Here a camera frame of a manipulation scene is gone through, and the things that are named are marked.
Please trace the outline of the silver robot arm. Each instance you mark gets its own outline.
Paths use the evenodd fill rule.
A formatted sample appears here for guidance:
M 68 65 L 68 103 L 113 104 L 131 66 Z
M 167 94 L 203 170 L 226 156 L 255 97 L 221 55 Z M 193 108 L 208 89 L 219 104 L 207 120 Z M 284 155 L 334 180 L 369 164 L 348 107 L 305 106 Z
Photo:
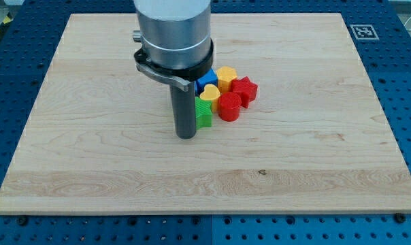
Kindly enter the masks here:
M 156 80 L 189 91 L 190 83 L 211 68 L 210 0 L 134 0 L 142 44 L 137 69 Z

